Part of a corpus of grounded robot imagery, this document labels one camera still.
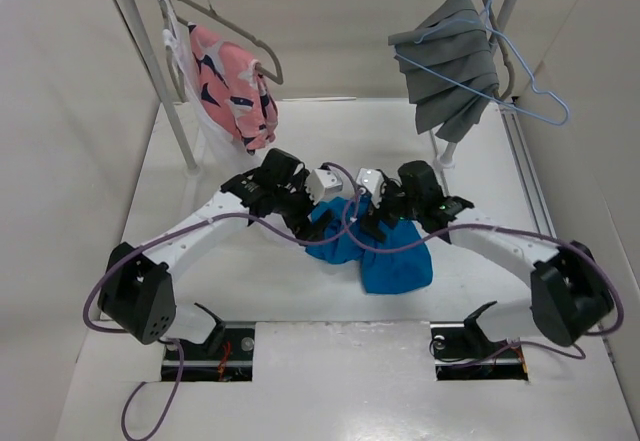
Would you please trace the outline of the blue t shirt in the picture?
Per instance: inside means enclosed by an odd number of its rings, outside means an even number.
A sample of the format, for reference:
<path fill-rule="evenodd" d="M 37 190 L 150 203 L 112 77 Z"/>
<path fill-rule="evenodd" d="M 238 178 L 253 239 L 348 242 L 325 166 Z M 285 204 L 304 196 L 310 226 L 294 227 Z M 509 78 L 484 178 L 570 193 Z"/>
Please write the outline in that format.
<path fill-rule="evenodd" d="M 369 206 L 370 198 L 367 196 L 360 198 L 358 207 L 342 197 L 320 203 L 312 211 L 311 219 L 317 221 L 324 214 L 332 215 L 324 232 L 325 237 L 335 237 L 343 229 L 342 217 L 353 223 L 351 233 L 338 236 L 328 244 L 308 246 L 307 254 L 331 265 L 358 262 L 360 280 L 368 294 L 397 295 L 430 285 L 433 266 L 426 245 L 417 245 L 393 254 L 377 252 L 379 249 L 399 248 L 418 241 L 421 235 L 415 224 L 409 220 L 399 221 L 394 228 L 381 224 L 386 239 L 383 242 L 376 241 L 361 229 L 361 221 Z"/>

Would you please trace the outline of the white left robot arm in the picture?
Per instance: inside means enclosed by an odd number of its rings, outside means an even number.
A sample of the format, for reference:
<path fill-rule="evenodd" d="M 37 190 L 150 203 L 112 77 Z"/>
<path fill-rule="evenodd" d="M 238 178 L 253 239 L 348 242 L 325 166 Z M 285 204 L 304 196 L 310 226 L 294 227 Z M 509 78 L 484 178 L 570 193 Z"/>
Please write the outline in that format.
<path fill-rule="evenodd" d="M 111 253 L 97 297 L 99 309 L 141 344 L 179 339 L 201 357 L 222 348 L 224 325 L 198 304 L 179 305 L 174 284 L 227 237 L 271 214 L 296 241 L 316 243 L 331 222 L 311 217 L 342 180 L 328 165 L 309 170 L 280 149 L 262 164 L 224 182 L 212 198 L 160 237 L 135 248 L 123 242 Z"/>

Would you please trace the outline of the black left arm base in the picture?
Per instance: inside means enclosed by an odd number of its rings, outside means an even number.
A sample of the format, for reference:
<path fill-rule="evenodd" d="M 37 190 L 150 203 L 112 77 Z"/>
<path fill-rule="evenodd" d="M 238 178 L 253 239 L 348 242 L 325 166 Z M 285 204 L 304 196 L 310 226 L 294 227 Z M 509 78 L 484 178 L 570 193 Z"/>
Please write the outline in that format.
<path fill-rule="evenodd" d="M 160 379 L 169 382 L 249 382 L 253 375 L 255 328 L 251 322 L 223 321 L 205 306 L 181 304 L 168 335 L 178 350 L 165 347 Z"/>

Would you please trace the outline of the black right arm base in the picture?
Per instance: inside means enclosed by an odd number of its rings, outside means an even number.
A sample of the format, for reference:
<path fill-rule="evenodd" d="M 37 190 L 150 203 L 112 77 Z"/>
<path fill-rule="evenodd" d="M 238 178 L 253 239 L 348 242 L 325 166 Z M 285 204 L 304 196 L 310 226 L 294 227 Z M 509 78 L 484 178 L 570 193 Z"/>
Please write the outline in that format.
<path fill-rule="evenodd" d="M 478 325 L 495 304 L 485 303 L 460 322 L 430 324 L 438 381 L 529 380 L 522 349 L 508 339 L 491 341 Z"/>

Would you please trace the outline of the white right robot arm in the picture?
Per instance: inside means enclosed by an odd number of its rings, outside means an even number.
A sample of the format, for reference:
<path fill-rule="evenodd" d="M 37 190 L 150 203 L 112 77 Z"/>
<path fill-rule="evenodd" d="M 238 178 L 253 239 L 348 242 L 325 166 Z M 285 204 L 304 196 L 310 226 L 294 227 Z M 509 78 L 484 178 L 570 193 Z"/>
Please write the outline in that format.
<path fill-rule="evenodd" d="M 523 301 L 490 301 L 460 322 L 462 342 L 473 354 L 486 354 L 503 340 L 536 335 L 569 347 L 619 306 L 585 245 L 497 225 L 471 201 L 446 195 L 424 161 L 403 164 L 396 179 L 362 168 L 356 182 L 371 198 L 363 233 L 384 241 L 384 227 L 415 221 L 430 237 L 482 256 L 529 289 Z"/>

